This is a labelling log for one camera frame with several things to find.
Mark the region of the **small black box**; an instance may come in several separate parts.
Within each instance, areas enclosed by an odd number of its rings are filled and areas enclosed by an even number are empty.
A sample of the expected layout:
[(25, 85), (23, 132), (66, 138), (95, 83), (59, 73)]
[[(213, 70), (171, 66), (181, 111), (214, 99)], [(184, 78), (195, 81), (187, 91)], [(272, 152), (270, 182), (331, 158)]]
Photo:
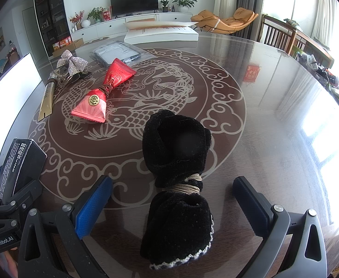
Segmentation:
[(33, 180), (39, 180), (47, 155), (33, 139), (13, 139), (0, 171), (0, 205)]

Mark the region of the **gold tube with cap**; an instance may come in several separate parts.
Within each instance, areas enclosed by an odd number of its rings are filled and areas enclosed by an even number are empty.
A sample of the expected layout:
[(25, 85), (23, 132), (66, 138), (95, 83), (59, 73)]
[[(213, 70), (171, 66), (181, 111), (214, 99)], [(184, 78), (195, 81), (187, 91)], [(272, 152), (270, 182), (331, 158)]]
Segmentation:
[(53, 112), (53, 96), (56, 89), (66, 86), (70, 74), (67, 69), (57, 68), (53, 70), (46, 82), (43, 99), (38, 114), (38, 122), (50, 116)]

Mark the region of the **black knit cloth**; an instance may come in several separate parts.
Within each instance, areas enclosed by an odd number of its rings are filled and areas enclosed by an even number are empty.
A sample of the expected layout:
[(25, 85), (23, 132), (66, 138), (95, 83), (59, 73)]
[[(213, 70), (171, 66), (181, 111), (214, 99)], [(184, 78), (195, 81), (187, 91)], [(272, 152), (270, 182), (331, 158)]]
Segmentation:
[(196, 260), (210, 249), (214, 220), (201, 196), (211, 133), (192, 117), (160, 110), (146, 122), (142, 152), (159, 193), (151, 201), (140, 254), (153, 270)]

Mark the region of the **red packet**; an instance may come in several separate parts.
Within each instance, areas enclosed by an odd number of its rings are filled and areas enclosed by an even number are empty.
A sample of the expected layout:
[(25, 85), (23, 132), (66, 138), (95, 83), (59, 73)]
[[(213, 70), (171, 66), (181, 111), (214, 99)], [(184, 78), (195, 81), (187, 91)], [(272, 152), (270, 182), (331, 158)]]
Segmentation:
[(112, 90), (133, 77), (136, 71), (118, 58), (114, 59), (105, 75), (103, 84), (90, 90), (71, 115), (93, 122), (106, 121), (107, 99)]

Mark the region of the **white cardboard storage box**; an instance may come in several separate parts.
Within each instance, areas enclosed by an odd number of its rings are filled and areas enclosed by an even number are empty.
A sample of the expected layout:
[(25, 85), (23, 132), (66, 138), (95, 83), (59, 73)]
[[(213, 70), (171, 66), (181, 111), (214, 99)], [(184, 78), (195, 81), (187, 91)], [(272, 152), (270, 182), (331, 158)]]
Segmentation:
[(0, 78), (0, 153), (18, 113), (40, 82), (29, 53)]

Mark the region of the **brown cardboard box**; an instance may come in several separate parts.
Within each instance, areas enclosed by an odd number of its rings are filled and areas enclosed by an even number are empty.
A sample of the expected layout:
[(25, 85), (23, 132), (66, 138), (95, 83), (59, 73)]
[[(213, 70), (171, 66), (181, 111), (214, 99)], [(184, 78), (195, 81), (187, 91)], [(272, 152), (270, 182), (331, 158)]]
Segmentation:
[(66, 39), (62, 40), (62, 41), (59, 41), (55, 44), (53, 44), (53, 53), (52, 53), (52, 56), (53, 57), (59, 57), (62, 55), (62, 53), (66, 50), (69, 50), (69, 51), (74, 51), (76, 50), (77, 48), (83, 46), (84, 44), (84, 41), (82, 38), (78, 39), (78, 40), (75, 40), (75, 41), (71, 41), (71, 42), (67, 42)]

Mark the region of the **clear bagged tablet case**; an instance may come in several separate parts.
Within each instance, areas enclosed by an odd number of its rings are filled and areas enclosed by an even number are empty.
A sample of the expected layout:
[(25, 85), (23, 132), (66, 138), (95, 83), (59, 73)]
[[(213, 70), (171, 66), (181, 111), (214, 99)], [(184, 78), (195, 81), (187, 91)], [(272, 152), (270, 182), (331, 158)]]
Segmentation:
[(122, 41), (109, 41), (94, 49), (90, 57), (105, 68), (109, 68), (116, 58), (129, 67), (155, 58), (153, 54)]

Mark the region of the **red flowers white vase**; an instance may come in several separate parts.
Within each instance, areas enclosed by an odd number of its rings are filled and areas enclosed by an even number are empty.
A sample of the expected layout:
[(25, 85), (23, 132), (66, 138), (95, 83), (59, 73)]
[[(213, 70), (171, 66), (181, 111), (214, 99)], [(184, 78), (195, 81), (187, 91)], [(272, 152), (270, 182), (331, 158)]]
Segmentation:
[(75, 13), (74, 16), (69, 17), (69, 21), (73, 24), (75, 30), (80, 30), (82, 28), (87, 28), (90, 26), (89, 19), (83, 19), (85, 11), (79, 11)]

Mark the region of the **white tv cabinet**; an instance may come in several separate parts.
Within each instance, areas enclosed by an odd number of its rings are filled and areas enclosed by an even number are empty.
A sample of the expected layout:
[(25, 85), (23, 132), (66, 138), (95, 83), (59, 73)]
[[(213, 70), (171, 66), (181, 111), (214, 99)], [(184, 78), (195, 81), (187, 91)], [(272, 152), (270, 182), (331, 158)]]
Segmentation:
[(129, 21), (142, 21), (153, 19), (154, 21), (191, 21), (192, 13), (168, 12), (168, 13), (153, 13), (153, 14), (138, 14), (125, 16), (121, 18), (111, 19), (95, 23), (86, 28), (79, 29), (71, 33), (73, 41), (82, 39), (84, 43), (101, 40), (103, 38), (114, 38), (127, 33), (125, 23)]

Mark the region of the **green potted plant left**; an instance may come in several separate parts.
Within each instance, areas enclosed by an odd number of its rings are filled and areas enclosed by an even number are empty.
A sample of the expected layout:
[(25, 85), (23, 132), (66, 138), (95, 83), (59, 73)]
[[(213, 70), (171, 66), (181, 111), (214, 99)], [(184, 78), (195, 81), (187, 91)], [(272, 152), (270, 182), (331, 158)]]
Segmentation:
[(103, 13), (106, 11), (106, 8), (98, 7), (93, 8), (87, 15), (87, 19), (94, 21), (95, 23), (100, 23), (104, 20)]

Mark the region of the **green potted plant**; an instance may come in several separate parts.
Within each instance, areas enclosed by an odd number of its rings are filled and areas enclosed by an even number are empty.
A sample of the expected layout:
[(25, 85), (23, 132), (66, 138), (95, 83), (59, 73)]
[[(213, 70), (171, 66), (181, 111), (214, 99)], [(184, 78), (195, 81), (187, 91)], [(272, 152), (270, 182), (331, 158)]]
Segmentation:
[(188, 12), (197, 2), (198, 0), (173, 0), (173, 3), (177, 4), (179, 12)]
[(87, 19), (94, 21), (95, 23), (100, 23), (104, 20), (103, 13), (106, 11), (106, 8), (98, 7), (93, 8), (87, 15)]

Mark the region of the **wooden dining chair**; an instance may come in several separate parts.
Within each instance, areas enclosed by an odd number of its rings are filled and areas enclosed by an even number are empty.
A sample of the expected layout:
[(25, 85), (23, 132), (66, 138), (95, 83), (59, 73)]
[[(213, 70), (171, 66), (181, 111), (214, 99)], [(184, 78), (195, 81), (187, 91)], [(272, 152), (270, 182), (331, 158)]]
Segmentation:
[(295, 27), (267, 14), (262, 15), (258, 36), (260, 43), (285, 51), (289, 55), (292, 51), (296, 35), (297, 29)]

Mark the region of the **dark glass display cabinet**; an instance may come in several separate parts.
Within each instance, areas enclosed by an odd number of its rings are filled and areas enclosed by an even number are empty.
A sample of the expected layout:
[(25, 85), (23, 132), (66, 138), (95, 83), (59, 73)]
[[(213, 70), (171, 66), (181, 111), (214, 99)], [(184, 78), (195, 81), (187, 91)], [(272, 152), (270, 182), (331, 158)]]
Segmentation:
[(41, 39), (48, 57), (59, 41), (70, 36), (63, 0), (34, 0), (34, 10)]

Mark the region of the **orange rocking lounge chair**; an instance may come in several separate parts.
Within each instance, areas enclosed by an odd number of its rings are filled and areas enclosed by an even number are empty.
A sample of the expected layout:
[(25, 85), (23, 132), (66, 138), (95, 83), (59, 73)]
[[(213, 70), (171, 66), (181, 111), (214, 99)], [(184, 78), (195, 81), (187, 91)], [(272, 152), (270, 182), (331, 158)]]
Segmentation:
[(250, 24), (258, 17), (252, 10), (238, 8), (232, 17), (221, 19), (208, 10), (191, 17), (191, 21), (202, 32), (230, 35), (236, 33)]

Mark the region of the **black flat television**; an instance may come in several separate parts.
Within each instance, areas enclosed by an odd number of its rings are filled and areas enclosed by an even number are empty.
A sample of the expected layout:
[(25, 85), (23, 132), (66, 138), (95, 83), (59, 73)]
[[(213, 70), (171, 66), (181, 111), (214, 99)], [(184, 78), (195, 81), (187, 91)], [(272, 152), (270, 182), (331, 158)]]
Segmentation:
[(155, 11), (159, 0), (110, 0), (112, 16)]

